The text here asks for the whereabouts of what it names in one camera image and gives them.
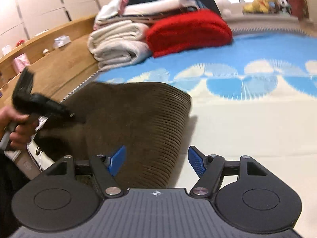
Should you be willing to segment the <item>person left hand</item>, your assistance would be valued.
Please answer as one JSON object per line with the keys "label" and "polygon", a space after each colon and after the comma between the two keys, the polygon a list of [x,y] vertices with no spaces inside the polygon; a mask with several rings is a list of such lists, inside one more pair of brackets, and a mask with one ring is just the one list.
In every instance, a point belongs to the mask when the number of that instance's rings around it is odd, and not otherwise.
{"label": "person left hand", "polygon": [[1,108],[1,138],[10,123],[16,123],[16,128],[9,136],[10,147],[15,151],[25,151],[39,125],[38,118],[30,118],[29,115],[21,114],[12,106],[5,106]]}

